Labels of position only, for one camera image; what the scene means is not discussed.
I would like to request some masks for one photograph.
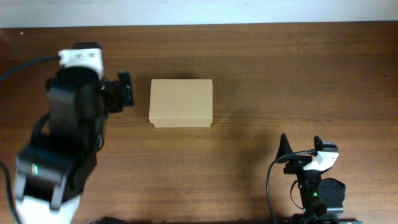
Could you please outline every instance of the wood surface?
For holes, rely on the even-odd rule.
[[[398,220],[397,22],[2,29],[0,40],[0,73],[89,41],[103,46],[108,78],[131,72],[136,105],[110,116],[74,224],[267,219],[282,133],[294,151],[312,149],[315,135],[339,147],[323,178],[346,184],[342,218]],[[0,156],[12,176],[57,69],[47,62],[0,83]],[[155,129],[152,78],[213,79],[213,127]],[[271,200],[290,217],[300,213],[295,176],[282,169]],[[1,180],[0,222],[13,223]]]

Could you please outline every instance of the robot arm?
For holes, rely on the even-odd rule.
[[[98,44],[75,44],[59,55],[62,68],[47,82],[49,113],[17,157],[14,192],[24,224],[71,222],[103,147],[108,114],[134,104],[128,72],[119,81],[103,79]]]

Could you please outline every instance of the beige box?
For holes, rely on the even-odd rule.
[[[153,79],[149,121],[155,128],[210,127],[213,122],[213,81]]]

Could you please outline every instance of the wire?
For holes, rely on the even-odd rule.
[[[13,69],[11,69],[10,71],[6,72],[4,75],[0,76],[0,82],[3,81],[5,78],[7,78],[8,76],[10,76],[13,73],[18,72],[19,70],[23,69],[23,68],[27,68],[31,65],[35,65],[37,63],[42,63],[42,62],[46,62],[49,60],[60,60],[59,56],[54,56],[54,57],[44,57],[44,58],[39,58],[39,59],[35,59],[35,60],[31,60],[30,62],[26,62],[23,63],[22,65],[19,65]]]
[[[297,182],[298,182],[297,180],[293,181],[292,187],[290,188],[290,199],[292,199],[292,202],[294,203],[294,205],[295,205],[297,208],[303,210],[302,207],[298,206],[298,205],[294,202],[293,197],[292,197],[292,191],[293,191],[294,185],[296,185]]]
[[[8,205],[10,206],[11,213],[15,218],[15,222],[17,224],[22,224],[21,219],[18,216],[17,210],[15,209],[14,199],[12,199],[10,173],[8,172],[7,167],[2,163],[2,161],[0,161],[0,167],[3,169],[4,176],[6,178],[7,199],[8,199]]]
[[[271,165],[269,166],[269,168],[268,168],[268,173],[267,173],[267,182],[266,182],[266,194],[267,194],[267,203],[268,203],[269,213],[270,213],[271,216],[272,216],[272,221],[274,222],[274,224],[278,224],[278,223],[276,222],[276,217],[275,217],[274,211],[272,210],[272,207],[271,207],[271,201],[269,200],[269,177],[271,176],[271,169],[272,169],[272,167],[273,167],[274,164],[277,163],[280,159],[285,159],[285,158],[287,158],[287,157],[295,156],[295,155],[300,155],[300,154],[313,154],[313,153],[314,153],[313,150],[310,150],[310,151],[293,152],[293,153],[291,153],[291,154],[288,154],[288,155],[284,155],[284,156],[279,157],[278,159],[274,160],[274,161],[271,163]]]

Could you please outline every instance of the white backdrop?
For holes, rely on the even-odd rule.
[[[0,27],[398,20],[398,0],[0,0]]]

